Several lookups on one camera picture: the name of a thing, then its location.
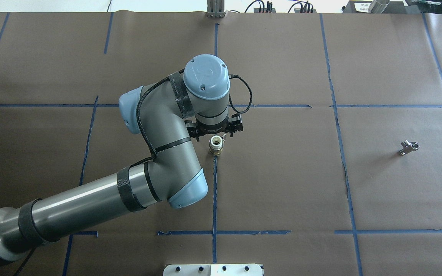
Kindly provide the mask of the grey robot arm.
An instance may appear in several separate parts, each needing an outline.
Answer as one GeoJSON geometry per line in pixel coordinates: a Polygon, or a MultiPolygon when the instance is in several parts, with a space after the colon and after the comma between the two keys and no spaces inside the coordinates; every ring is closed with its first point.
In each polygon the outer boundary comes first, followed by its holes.
{"type": "Polygon", "coordinates": [[[38,247],[158,202],[180,209],[203,199],[208,185],[191,140],[243,130],[242,112],[229,115],[232,79],[242,77],[230,74],[220,58],[201,54],[184,69],[121,95],[121,117],[150,155],[46,199],[0,208],[0,266],[27,262],[38,247]]]}

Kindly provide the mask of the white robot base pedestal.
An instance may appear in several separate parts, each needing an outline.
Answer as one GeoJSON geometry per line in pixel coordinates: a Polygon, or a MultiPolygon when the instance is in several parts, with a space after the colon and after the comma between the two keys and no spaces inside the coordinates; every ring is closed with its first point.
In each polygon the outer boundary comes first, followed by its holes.
{"type": "Polygon", "coordinates": [[[167,265],[163,276],[264,276],[264,267],[256,263],[174,264],[167,265]]]}

